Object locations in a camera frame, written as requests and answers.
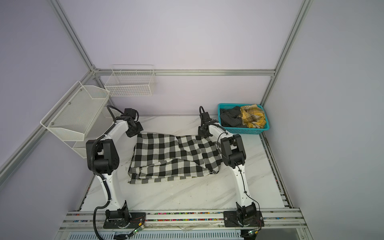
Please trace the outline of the black white checkered shirt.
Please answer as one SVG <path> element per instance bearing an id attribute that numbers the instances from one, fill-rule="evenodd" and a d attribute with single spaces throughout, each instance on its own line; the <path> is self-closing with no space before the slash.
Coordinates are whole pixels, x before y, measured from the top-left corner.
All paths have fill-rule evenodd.
<path id="1" fill-rule="evenodd" d="M 217 174 L 223 162 L 217 146 L 200 136 L 142 133 L 137 136 L 130 184 L 185 180 Z"/>

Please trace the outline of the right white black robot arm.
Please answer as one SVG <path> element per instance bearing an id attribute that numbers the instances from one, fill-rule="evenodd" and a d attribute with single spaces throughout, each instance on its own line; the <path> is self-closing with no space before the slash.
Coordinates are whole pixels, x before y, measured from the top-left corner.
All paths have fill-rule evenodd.
<path id="1" fill-rule="evenodd" d="M 248 227 L 260 219 L 258 216 L 260 206 L 249 193 L 245 173 L 247 156 L 242 137 L 239 134 L 229 133 L 219 121 L 212 119 L 203 107 L 199 108 L 199 113 L 201 125 L 198 128 L 198 135 L 208 138 L 217 146 L 223 163 L 232 169 L 235 178 L 238 197 L 235 224 Z"/>

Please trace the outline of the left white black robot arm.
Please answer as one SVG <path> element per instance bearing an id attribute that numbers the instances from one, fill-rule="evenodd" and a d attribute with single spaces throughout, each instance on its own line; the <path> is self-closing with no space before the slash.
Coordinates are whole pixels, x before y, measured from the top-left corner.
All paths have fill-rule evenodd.
<path id="1" fill-rule="evenodd" d="M 123 215 L 128 211 L 128 207 L 118 183 L 116 170 L 120 157 L 116 143 L 123 135 L 129 138 L 138 135 L 143 131 L 143 127 L 135 109 L 127 108 L 122 112 L 108 105 L 107 110 L 113 118 L 112 125 L 97 139 L 88 140 L 86 143 L 88 168 L 100 180 L 106 197 L 106 203 L 96 207 L 94 212 L 105 209 L 109 216 Z"/>

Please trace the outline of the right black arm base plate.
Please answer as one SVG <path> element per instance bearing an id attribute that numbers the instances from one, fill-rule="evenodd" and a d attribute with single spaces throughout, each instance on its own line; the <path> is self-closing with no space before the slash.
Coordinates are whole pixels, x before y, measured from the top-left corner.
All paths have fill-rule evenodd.
<path id="1" fill-rule="evenodd" d="M 225 227 L 239 227 L 239 228 L 250 228 L 250 227 L 264 227 L 264 217 L 261 211 L 247 214 L 247 216 L 241 215 L 237 211 L 224 211 L 224 224 Z"/>

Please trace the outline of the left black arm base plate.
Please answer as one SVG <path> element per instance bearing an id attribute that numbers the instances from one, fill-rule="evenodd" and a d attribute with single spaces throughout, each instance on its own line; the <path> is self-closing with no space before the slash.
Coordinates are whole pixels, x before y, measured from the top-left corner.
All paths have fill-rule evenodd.
<path id="1" fill-rule="evenodd" d="M 146 220 L 146 213 L 130 213 L 131 218 L 129 220 L 121 219 L 121 220 L 112 220 L 106 218 L 105 223 L 103 225 L 104 229 L 136 229 L 139 227 L 139 224 L 144 224 Z"/>

